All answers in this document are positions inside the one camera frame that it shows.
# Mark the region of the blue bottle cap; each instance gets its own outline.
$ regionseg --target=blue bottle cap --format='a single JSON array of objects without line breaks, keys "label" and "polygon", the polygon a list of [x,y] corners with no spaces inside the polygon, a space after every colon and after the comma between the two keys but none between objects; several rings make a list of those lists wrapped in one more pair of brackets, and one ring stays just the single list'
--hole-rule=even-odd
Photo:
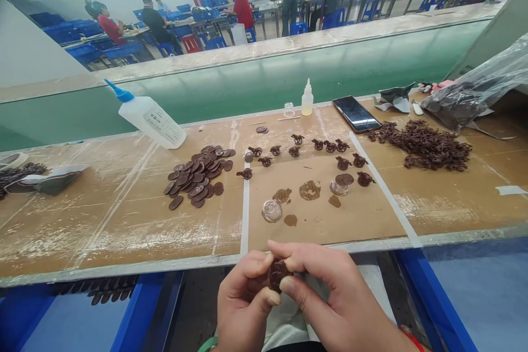
[{"label": "blue bottle cap", "polygon": [[121,88],[116,87],[114,84],[112,84],[112,83],[111,83],[110,81],[108,81],[107,79],[104,79],[104,81],[105,81],[110,87],[112,87],[112,89],[113,89],[114,92],[115,92],[115,95],[117,96],[117,99],[119,99],[119,100],[122,101],[123,103],[130,102],[132,99],[134,99],[134,95],[132,95],[131,92],[129,92],[129,91],[125,91],[125,90],[122,90]]}]

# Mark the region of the white plastic bottle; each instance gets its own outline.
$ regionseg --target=white plastic bottle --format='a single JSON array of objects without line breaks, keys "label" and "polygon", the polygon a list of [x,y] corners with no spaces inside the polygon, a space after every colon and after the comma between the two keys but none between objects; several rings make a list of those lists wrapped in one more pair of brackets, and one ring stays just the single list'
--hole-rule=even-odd
[{"label": "white plastic bottle", "polygon": [[314,110],[314,96],[312,95],[312,86],[310,85],[310,79],[306,83],[304,88],[304,94],[301,98],[301,114],[309,116]]},{"label": "white plastic bottle", "polygon": [[165,149],[177,149],[182,145],[187,133],[151,97],[136,97],[105,81],[123,103],[119,109],[121,117]]}]

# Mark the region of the phone screen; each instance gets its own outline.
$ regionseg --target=phone screen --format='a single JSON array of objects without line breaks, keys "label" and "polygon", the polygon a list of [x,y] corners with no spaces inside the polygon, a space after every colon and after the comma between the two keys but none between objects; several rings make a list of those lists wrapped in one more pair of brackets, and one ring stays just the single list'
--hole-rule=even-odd
[{"label": "phone screen", "polygon": [[379,121],[366,108],[360,105],[353,96],[335,99],[332,103],[357,133],[381,127]]}]

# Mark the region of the plastic bag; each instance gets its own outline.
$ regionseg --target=plastic bag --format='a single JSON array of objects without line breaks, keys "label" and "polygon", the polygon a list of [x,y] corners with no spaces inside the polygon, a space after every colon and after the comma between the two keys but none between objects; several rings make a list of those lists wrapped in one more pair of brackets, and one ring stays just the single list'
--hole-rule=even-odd
[{"label": "plastic bag", "polygon": [[528,34],[424,99],[420,107],[459,132],[508,91],[528,83]]}]

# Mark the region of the pile of leather scraps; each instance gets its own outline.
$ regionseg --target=pile of leather scraps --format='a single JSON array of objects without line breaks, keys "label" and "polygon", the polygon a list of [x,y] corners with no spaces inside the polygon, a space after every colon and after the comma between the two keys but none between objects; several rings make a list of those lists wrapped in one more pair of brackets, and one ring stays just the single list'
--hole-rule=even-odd
[{"label": "pile of leather scraps", "polygon": [[432,129],[424,120],[409,121],[403,130],[395,123],[384,122],[378,130],[371,130],[367,136],[372,141],[389,142],[409,155],[405,167],[418,167],[436,171],[446,168],[449,171],[463,172],[468,168],[472,146],[460,143],[457,135]]},{"label": "pile of leather scraps", "polygon": [[0,200],[6,196],[4,188],[29,175],[41,175],[48,171],[45,165],[40,163],[28,162],[19,168],[9,168],[0,170]]}]

